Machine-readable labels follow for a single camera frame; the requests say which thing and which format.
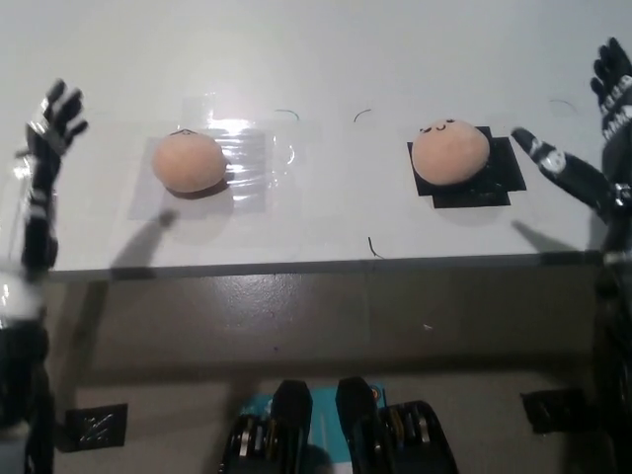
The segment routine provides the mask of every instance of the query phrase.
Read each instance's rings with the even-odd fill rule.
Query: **drawn eyes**
[[[454,123],[454,120],[452,118],[448,119],[445,121],[445,123]],[[445,130],[445,128],[447,127],[447,125],[443,124],[442,126],[438,126],[435,128],[435,130],[438,131],[443,131]],[[421,130],[422,133],[428,133],[429,131],[431,131],[433,128],[431,126],[429,126],[428,128],[423,128]]]

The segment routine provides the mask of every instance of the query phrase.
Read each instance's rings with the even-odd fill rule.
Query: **black sticker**
[[[69,410],[58,427],[56,443],[64,452],[123,446],[127,431],[127,405]]]
[[[477,128],[490,142],[490,157],[485,168],[467,182],[458,185],[436,186],[419,176],[413,167],[413,143],[408,143],[417,194],[432,196],[435,208],[511,205],[509,192],[526,191],[509,138],[494,138],[488,126]]]
[[[582,390],[545,390],[520,396],[526,417],[538,435],[586,432],[598,427],[597,409],[588,405]]]

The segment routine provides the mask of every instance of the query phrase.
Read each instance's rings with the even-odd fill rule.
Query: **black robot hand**
[[[599,49],[594,73],[605,138],[601,168],[611,183],[632,185],[632,64],[616,39]]]
[[[524,128],[515,129],[512,137],[549,181],[592,207],[605,220],[610,184],[597,168],[539,140]]]
[[[52,187],[59,173],[61,157],[74,138],[88,128],[88,123],[79,118],[83,109],[81,91],[74,90],[62,99],[65,91],[66,84],[58,80],[41,101],[34,118],[27,123],[29,153],[39,162],[34,187],[43,191]]]

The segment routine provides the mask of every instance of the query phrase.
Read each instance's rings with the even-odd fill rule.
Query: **gray floor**
[[[594,434],[535,436],[520,393],[590,390],[593,270],[426,270],[49,287],[59,414],[127,403],[125,447],[63,474],[210,473],[235,410],[287,377],[424,399],[462,473],[609,472]]]

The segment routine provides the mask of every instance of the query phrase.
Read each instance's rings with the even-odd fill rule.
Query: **white table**
[[[527,191],[511,206],[437,210],[406,143],[439,118],[495,136],[521,124],[598,166],[592,64],[609,36],[632,51],[631,23],[627,0],[5,1],[0,152],[53,78],[83,89],[91,129],[59,181],[59,278],[580,258],[602,228],[516,146]],[[256,205],[217,195],[163,229],[143,157],[202,119],[263,131],[265,186]]]

